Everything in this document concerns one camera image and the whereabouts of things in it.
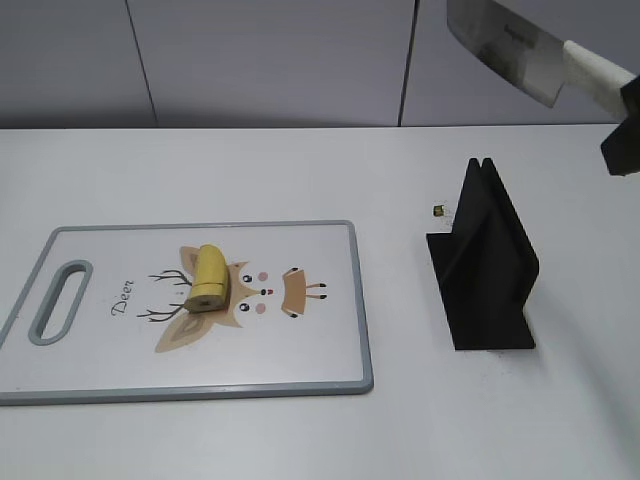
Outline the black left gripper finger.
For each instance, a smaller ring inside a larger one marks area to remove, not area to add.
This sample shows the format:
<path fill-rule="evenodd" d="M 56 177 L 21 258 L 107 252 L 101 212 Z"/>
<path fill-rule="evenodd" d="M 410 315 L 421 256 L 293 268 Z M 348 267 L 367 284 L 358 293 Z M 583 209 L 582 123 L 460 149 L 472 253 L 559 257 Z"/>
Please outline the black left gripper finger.
<path fill-rule="evenodd" d="M 611 176 L 639 172 L 639 76 L 606 96 L 604 109 L 618 126 L 601 143 L 600 149 Z"/>

